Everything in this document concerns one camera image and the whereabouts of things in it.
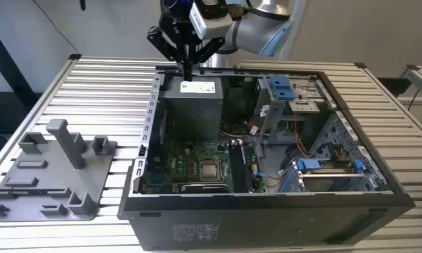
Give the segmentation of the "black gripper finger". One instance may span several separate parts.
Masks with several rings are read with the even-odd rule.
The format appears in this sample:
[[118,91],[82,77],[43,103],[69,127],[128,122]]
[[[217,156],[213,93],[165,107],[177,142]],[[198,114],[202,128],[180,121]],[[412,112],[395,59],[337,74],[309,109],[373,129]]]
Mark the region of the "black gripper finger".
[[148,30],[148,41],[157,51],[169,61],[174,61],[181,66],[182,79],[188,79],[188,65],[185,62],[184,50],[176,49],[162,36],[162,30],[158,26],[152,26]]
[[224,42],[224,38],[213,38],[200,49],[196,49],[198,42],[193,42],[188,45],[186,80],[192,80],[192,66],[197,63],[204,63],[210,55],[220,49]]

